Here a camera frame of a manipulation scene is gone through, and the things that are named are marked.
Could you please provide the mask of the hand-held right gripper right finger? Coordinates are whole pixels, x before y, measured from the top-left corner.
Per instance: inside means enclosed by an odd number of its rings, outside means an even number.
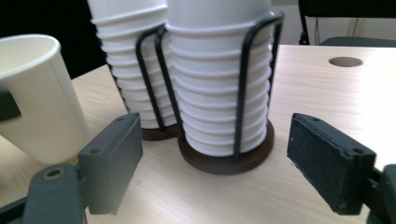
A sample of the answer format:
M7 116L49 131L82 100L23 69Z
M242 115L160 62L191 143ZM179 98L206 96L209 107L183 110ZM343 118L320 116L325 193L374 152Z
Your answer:
M301 113L291 118L287 156L330 208L357 215L376 154L329 123Z

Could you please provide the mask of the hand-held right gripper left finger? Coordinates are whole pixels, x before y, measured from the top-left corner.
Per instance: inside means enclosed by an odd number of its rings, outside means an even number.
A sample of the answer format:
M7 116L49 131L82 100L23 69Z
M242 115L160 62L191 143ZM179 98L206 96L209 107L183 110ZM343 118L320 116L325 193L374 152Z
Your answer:
M142 156L138 113L114 119L78 153L82 198L92 215L118 213Z

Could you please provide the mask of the single white paper cup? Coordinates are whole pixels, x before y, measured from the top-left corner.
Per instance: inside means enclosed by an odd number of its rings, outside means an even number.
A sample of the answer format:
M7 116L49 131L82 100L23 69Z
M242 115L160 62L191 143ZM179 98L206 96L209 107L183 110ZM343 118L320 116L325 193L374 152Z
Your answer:
M0 122L0 135L46 164L68 161L89 140L61 54L49 35L0 38L0 91L10 91L21 116Z

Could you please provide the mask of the stack of white paper cups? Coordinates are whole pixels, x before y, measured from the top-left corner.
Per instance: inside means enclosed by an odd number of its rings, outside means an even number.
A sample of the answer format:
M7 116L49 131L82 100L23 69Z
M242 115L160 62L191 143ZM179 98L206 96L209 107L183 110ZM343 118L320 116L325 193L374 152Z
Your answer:
M166 30L188 144L215 157L233 154L242 46L273 15L271 0L166 0Z
M138 112L141 127L158 129L156 116L164 126L177 123L164 85L155 50L155 36L150 35L136 47L138 38L147 30L166 22L165 0L87 0L92 23L106 54L106 62L116 79L128 111ZM141 52L157 109L152 107L136 53Z

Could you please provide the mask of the black wire double cup holder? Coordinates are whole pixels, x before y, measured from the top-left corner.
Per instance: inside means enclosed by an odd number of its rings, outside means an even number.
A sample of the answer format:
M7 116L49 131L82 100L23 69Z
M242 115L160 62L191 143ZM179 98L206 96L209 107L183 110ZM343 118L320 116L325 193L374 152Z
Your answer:
M166 33L165 27L161 24L148 29L139 36L136 41L136 53L138 64L141 68L143 79L145 81L149 100L154 109L159 127L157 129L144 129L142 131L142 138L148 141L161 141L175 137L177 139L180 153L184 160L192 167L213 175L235 175L247 172L266 160L270 154L274 141L275 130L271 122L267 123L268 134L265 140L262 141L257 147L249 152L243 153L242 148L242 115L245 109L245 97L248 84L248 62L249 53L252 48L252 43L258 33L269 26L274 26L274 42L272 46L272 55L275 57L278 51L278 43L280 33L283 26L285 14L282 11L275 11L275 13L261 21L258 21L250 28L242 42L241 59L239 63L239 75L237 82L237 95L235 96L236 102L236 121L234 125L235 134L233 136L233 154L230 156L214 157L208 156L201 152L196 151L189 145L186 140L186 134L183 127L183 120L179 114L179 107L177 105L177 98L171 83L171 79L166 66L165 58L163 56L163 36ZM156 57L159 61L161 74L164 78L165 88L169 94L171 106L177 119L177 123L173 126L166 126L163 124L163 118L160 115L160 110L155 99L152 85L149 81L149 74L146 68L145 61L142 56L141 45L142 42L149 36L153 35Z

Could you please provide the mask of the black folding chair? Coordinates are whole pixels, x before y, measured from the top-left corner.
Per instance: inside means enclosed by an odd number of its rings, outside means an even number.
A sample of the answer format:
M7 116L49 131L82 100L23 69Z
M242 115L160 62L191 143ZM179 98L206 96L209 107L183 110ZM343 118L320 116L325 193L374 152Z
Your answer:
M310 44L306 17L396 19L396 0L298 0L302 32L299 44ZM320 46L396 48L396 40L336 36L319 43Z

